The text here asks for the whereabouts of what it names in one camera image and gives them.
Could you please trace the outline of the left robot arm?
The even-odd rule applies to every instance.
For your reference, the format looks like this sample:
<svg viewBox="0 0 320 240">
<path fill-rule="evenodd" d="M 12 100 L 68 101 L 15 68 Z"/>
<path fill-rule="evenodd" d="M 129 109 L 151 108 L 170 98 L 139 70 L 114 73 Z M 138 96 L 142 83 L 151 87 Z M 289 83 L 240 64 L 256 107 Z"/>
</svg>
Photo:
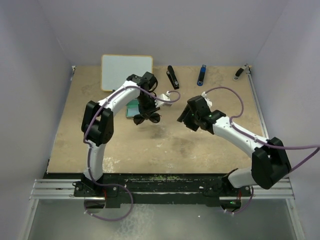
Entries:
<svg viewBox="0 0 320 240">
<path fill-rule="evenodd" d="M 153 88 L 158 86 L 157 78 L 150 72 L 143 76 L 130 75 L 120 88 L 108 97 L 86 104 L 81 130 L 83 142 L 88 145 L 87 167 L 81 177 L 82 189 L 91 196 L 103 191 L 103 159 L 106 144 L 114 134 L 114 117 L 130 101 L 138 100 L 138 114 L 133 117 L 136 125 L 145 120 L 159 123 Z"/>
</svg>

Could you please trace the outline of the green lined glasses case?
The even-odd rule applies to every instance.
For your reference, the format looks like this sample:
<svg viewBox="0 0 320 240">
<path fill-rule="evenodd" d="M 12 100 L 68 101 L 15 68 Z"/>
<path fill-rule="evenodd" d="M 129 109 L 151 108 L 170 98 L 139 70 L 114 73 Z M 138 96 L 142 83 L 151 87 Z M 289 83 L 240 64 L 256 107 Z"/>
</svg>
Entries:
<svg viewBox="0 0 320 240">
<path fill-rule="evenodd" d="M 128 119 L 132 119 L 135 115 L 139 115 L 139 101 L 137 99 L 131 100 L 126 104 L 125 116 Z"/>
</svg>

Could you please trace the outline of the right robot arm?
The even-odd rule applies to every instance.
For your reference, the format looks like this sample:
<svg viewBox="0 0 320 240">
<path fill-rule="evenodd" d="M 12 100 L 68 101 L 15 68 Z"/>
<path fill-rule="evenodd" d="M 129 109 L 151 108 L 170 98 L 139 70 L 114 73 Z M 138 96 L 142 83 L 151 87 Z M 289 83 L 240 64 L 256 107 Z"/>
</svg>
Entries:
<svg viewBox="0 0 320 240">
<path fill-rule="evenodd" d="M 228 196 L 240 188 L 258 185 L 268 190 L 292 170 L 283 142 L 277 137 L 267 139 L 232 123 L 220 110 L 211 111 L 207 100 L 198 95 L 190 98 L 178 122 L 192 131 L 202 129 L 221 137 L 251 158 L 251 166 L 236 168 L 222 178 L 222 190 Z"/>
</svg>

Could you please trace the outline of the aviator sunglasses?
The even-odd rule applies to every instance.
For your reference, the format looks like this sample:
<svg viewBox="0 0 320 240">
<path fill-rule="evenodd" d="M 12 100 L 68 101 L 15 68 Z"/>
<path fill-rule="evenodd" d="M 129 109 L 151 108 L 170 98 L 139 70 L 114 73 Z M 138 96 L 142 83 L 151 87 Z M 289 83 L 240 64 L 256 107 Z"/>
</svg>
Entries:
<svg viewBox="0 0 320 240">
<path fill-rule="evenodd" d="M 161 120 L 161 116 L 158 113 L 151 113 L 151 114 L 136 114 L 133 117 L 133 122 L 136 125 L 142 124 L 145 120 L 149 120 L 150 122 L 157 124 Z"/>
</svg>

